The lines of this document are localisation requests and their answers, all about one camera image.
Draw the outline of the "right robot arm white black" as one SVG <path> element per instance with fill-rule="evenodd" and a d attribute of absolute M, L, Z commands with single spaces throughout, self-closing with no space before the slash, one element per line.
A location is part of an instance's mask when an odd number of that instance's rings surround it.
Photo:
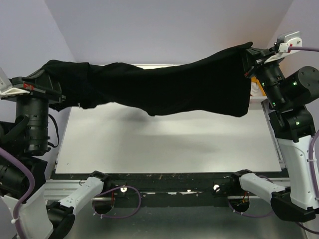
<path fill-rule="evenodd" d="M 297 50 L 289 44 L 284 52 L 274 48 L 250 48 L 243 58 L 247 77 L 255 76 L 270 102 L 270 124 L 289 174 L 283 187 L 260 178 L 250 170 L 231 175 L 230 191 L 248 191 L 268 202 L 283 221 L 304 223 L 319 212 L 319 169 L 314 143 L 319 133 L 306 105 L 319 97 L 319 72 L 305 66 L 285 77 L 279 63 Z"/>

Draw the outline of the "black t-shirt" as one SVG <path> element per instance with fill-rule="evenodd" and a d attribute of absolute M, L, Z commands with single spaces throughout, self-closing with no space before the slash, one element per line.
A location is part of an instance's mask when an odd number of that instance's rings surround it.
<path fill-rule="evenodd" d="M 251 46 L 247 42 L 190 64 L 156 69 L 59 60 L 48 61 L 42 69 L 59 82 L 66 98 L 52 105 L 56 111 L 117 103 L 150 116 L 200 110 L 242 117 L 248 112 L 251 92 L 242 56 Z"/>

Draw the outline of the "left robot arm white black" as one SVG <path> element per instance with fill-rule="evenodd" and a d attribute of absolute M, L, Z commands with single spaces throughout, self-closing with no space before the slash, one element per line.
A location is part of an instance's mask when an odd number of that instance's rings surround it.
<path fill-rule="evenodd" d="M 9 208 L 19 239 L 62 239 L 76 215 L 95 196 L 110 193 L 109 176 L 99 171 L 62 200 L 45 201 L 45 170 L 41 157 L 49 143 L 49 107 L 65 100 L 60 84 L 43 70 L 27 77 L 0 75 L 0 97 L 16 103 L 15 121 L 0 124 L 0 197 Z"/>

